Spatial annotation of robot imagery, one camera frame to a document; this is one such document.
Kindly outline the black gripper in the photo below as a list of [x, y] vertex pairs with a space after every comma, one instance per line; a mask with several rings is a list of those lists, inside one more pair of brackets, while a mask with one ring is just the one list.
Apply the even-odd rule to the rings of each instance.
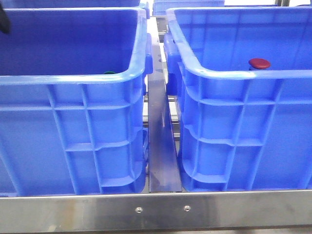
[[2, 4], [0, 5], [0, 31], [4, 34], [9, 34], [11, 32], [11, 22]]

